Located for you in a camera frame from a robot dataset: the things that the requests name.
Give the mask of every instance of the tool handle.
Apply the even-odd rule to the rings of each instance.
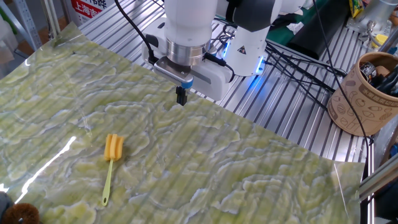
[[[102,193],[102,205],[106,206],[109,200],[109,193],[111,191],[111,176],[112,176],[113,159],[109,163],[108,176],[106,177],[104,192]]]

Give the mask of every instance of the tool holder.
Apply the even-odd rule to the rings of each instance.
[[[364,54],[341,83],[343,91],[362,122],[366,135],[370,136],[380,131],[398,114],[398,98],[380,92],[364,79],[359,70],[364,62],[371,62],[375,67],[382,65],[392,71],[398,64],[398,58],[382,52]],[[340,88],[329,99],[328,112],[341,129],[350,134],[363,136],[359,122]]]

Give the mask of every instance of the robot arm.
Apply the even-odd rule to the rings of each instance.
[[[232,72],[204,59],[210,49],[211,23],[216,14],[239,26],[223,58],[236,74],[249,76],[262,73],[266,35],[279,12],[296,11],[301,4],[297,2],[304,1],[165,0],[167,17],[154,21],[144,31],[159,58],[154,71],[183,89],[192,87],[213,100],[221,100],[229,90]],[[146,62],[147,51],[143,44],[142,57]],[[182,93],[185,91],[177,91],[178,98],[186,98]]]

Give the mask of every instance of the green marble-patterned mat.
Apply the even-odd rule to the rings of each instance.
[[[0,81],[0,184],[48,223],[358,223],[363,164],[319,158],[73,24]],[[101,205],[108,133],[125,137]]]

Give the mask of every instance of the metal grating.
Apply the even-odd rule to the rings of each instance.
[[[145,29],[154,20],[165,16],[164,10],[151,0],[120,2],[125,12],[140,29]],[[213,24],[213,38],[220,36],[222,27],[222,24],[216,22]],[[100,15],[82,25],[80,29],[90,40],[134,63],[149,68],[141,59],[141,38],[119,13],[116,5],[111,5]],[[361,47],[362,42],[358,40],[358,35],[352,30],[341,27],[334,36],[330,49],[336,68],[348,71],[359,56],[366,53],[366,50]],[[221,48],[219,42],[214,44]],[[278,47],[278,49],[287,55],[295,55],[284,47]],[[275,57],[296,78],[310,81],[286,65],[283,60],[279,60],[279,56],[275,55]],[[322,61],[328,61],[326,55],[322,56]],[[325,69],[300,60],[295,62],[326,84],[337,88],[332,74]],[[330,96],[325,90],[308,83],[303,83],[303,85],[326,105]],[[207,98],[204,94],[195,93]],[[262,75],[235,78],[225,98],[214,102],[320,156],[336,161],[365,162],[364,139],[352,136],[337,127],[327,111],[307,97],[291,78],[281,74],[275,66],[266,67]]]

